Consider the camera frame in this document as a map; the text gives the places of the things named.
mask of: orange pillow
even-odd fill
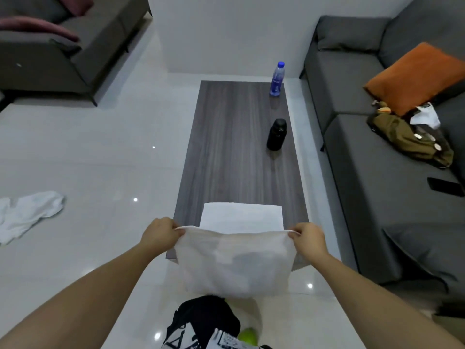
[[[364,88],[403,116],[464,78],[465,62],[421,43]]]

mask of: dark wood grain surface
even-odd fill
[[[269,83],[202,81],[174,212],[180,225],[199,226],[206,202],[282,206],[285,228],[308,221],[284,85],[277,98],[269,91]],[[271,152],[277,118],[287,136]]]

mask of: couch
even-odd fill
[[[393,19],[323,16],[302,72],[360,273],[386,286],[434,283],[434,291],[459,299],[465,294],[463,270],[457,270],[465,264],[457,265],[465,254],[465,198],[431,190],[427,178],[464,181],[465,82],[432,100],[455,152],[453,168],[445,170],[399,153],[370,130],[366,119],[376,110],[363,85],[423,41],[465,60],[464,15],[465,0],[413,0]],[[424,261],[439,254],[433,263],[442,264],[431,271]]]
[[[48,33],[0,31],[0,90],[73,92],[93,98],[105,69],[150,11],[148,0],[94,0],[73,17],[58,0],[0,0],[0,17],[45,19],[74,32],[74,43]]]

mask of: pink cloth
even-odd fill
[[[73,16],[84,16],[93,6],[93,0],[60,0],[63,5],[70,11]]]
[[[69,40],[79,41],[79,37],[72,31],[62,27],[61,25],[53,24],[44,19],[32,18],[26,16],[14,16],[8,18],[0,18],[1,31],[19,31],[19,32],[36,32],[36,33],[52,33],[61,35]]]

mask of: white tile floor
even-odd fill
[[[173,216],[202,79],[269,81],[167,73],[155,24],[147,19],[97,94],[99,107],[81,99],[18,99],[0,113],[0,197],[46,190],[67,197],[62,213],[0,248],[0,336],[133,246],[153,218]],[[347,240],[334,227],[340,216],[331,212],[324,182],[330,174],[320,165],[321,137],[307,115],[310,93],[298,79],[285,86],[309,217],[324,227],[330,251],[344,257]],[[177,265],[160,256],[104,347],[159,348],[174,311],[191,297]],[[312,267],[293,272],[287,295],[232,306],[244,326],[260,330],[261,343],[275,348],[363,347]]]

